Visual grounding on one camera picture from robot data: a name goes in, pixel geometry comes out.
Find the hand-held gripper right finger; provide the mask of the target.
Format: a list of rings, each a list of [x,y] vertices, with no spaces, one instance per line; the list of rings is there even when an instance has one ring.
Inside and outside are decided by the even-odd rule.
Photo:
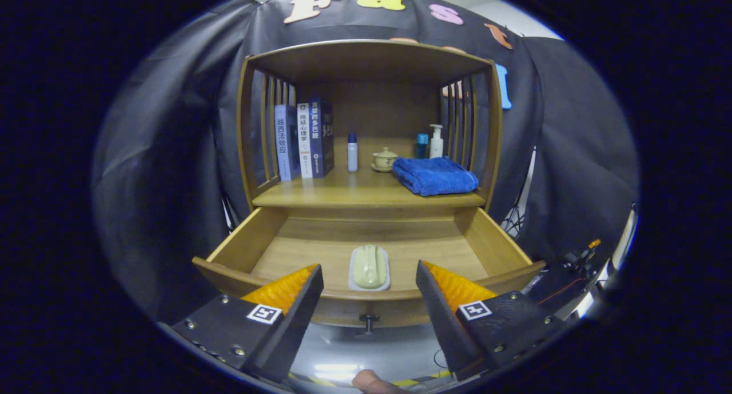
[[[416,285],[449,371],[462,381],[525,360],[567,324],[523,293],[496,293],[421,260]]]

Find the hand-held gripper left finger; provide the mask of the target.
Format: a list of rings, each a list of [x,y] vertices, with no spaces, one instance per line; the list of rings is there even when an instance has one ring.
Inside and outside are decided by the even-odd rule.
[[[311,264],[243,297],[217,295],[170,333],[223,365],[273,383],[287,379],[324,289]]]

